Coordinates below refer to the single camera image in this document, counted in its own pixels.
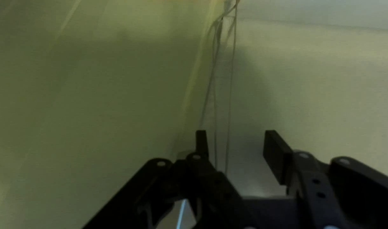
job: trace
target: bolt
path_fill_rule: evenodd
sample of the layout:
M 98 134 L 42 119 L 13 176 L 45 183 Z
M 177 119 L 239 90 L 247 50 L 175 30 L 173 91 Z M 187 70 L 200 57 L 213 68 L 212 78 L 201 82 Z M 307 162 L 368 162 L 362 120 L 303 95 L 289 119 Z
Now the bolt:
M 199 155 L 199 154 L 194 154 L 192 157 L 194 157 L 195 160 L 200 160 L 203 156 Z
M 323 226 L 323 229 L 340 229 L 340 227 L 337 227 L 335 225 L 326 225 L 326 226 Z
M 341 157 L 339 161 L 341 161 L 345 165 L 350 165 L 350 160 L 348 160 L 346 157 Z
M 306 152 L 301 152 L 301 154 L 298 154 L 298 155 L 302 156 L 302 157 L 304 157 L 304 159 L 308 159 L 308 157 L 309 157 L 309 155 L 306 154 Z
M 167 162 L 166 162 L 164 160 L 161 160 L 161 161 L 157 162 L 157 165 L 158 165 L 158 166 L 166 166 Z

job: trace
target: screw hole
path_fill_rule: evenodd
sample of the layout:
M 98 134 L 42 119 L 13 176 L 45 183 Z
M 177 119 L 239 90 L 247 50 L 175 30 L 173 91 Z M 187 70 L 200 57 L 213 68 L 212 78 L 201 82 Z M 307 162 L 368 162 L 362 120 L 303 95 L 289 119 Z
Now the screw hole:
M 223 197 L 224 199 L 231 199 L 232 196 L 229 193 L 224 193 Z
M 222 180 L 220 180 L 220 179 L 215 179 L 215 184 L 217 184 L 217 185 L 220 185 L 220 184 L 222 184 Z
M 320 198 L 326 198 L 326 194 L 325 194 L 323 192 L 318 192 L 317 196 L 318 196 Z

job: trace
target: white surface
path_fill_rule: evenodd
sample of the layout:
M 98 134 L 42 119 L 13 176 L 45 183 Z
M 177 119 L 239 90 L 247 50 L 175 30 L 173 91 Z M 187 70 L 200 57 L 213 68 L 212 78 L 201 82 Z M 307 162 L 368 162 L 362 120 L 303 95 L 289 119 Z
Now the white surface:
M 219 154 L 229 141 L 228 175 L 242 194 L 284 192 L 262 157 L 270 128 L 326 162 L 349 155 L 388 174 L 388 1 L 243 0 L 231 137 L 223 64 Z
M 0 0 L 0 229 L 80 227 L 191 148 L 219 5 Z

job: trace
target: wire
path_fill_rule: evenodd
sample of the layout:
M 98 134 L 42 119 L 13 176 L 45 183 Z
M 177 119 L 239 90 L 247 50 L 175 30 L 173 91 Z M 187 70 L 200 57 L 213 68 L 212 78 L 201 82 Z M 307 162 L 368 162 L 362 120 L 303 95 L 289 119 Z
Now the wire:
M 228 16 L 233 10 L 234 12 L 234 20 L 228 30 L 227 34 L 227 40 L 224 47 L 227 45 L 231 35 L 232 35 L 232 30 L 234 31 L 234 36 L 233 36 L 233 57 L 232 57 L 232 72 L 231 72 L 231 86 L 229 86 L 229 104 L 228 104 L 228 138 L 227 138 L 227 159 L 226 159 L 226 173 L 228 170 L 228 162 L 229 162 L 229 147 L 231 147 L 231 110 L 232 110 L 232 82 L 233 82 L 233 63 L 234 63 L 234 54 L 236 54 L 236 39 L 237 39 L 237 15 L 238 15 L 238 5 L 239 5 L 241 0 L 236 0 L 234 5 L 232 7 L 229 7 L 228 10 L 226 10 L 224 12 L 222 12 L 212 24 L 212 30 L 215 29 L 215 35 L 214 35 L 214 54 L 213 54 L 213 72 L 212 72 L 212 77 L 209 81 L 209 86 L 208 86 L 208 91 L 206 91 L 206 96 L 205 96 L 205 105 L 204 105 L 204 110 L 201 114 L 201 120 L 200 120 L 200 128 L 204 127 L 204 122 L 205 122 L 205 115 L 206 115 L 206 109 L 208 109 L 208 104 L 210 103 L 210 91 L 213 90 L 213 100 L 214 100 L 214 112 L 213 112 L 213 122 L 214 122 L 214 162 L 215 162 L 215 168 L 218 169 L 219 166 L 219 148 L 218 148 L 218 87 L 217 87 L 217 82 L 215 82 L 215 71 L 217 71 L 217 64 L 218 64 L 218 59 L 220 56 L 220 49 L 222 49 L 222 31 L 223 31 L 223 21 L 224 17 Z
M 237 21 L 238 21 L 238 7 L 234 7 L 233 19 L 233 50 L 232 50 L 232 63 L 231 63 L 231 77 L 229 77 L 229 101 L 228 101 L 228 136 L 227 136 L 227 159 L 224 173 L 228 176 L 229 171 L 229 157 L 231 157 L 231 133 L 232 133 L 232 95 L 233 95 L 233 78 L 234 78 L 234 61 L 236 61 L 236 47 L 237 47 Z

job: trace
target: wall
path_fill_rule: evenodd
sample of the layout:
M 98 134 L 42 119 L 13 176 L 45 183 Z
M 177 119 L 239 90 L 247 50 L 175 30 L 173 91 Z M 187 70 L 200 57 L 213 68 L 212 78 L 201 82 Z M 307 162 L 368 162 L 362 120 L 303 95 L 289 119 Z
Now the wall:
M 80 227 L 192 148 L 220 5 L 0 0 L 0 227 Z
M 214 106 L 220 164 L 242 194 L 284 193 L 262 157 L 271 128 L 326 162 L 349 155 L 388 174 L 387 0 L 243 0 L 237 35 Z

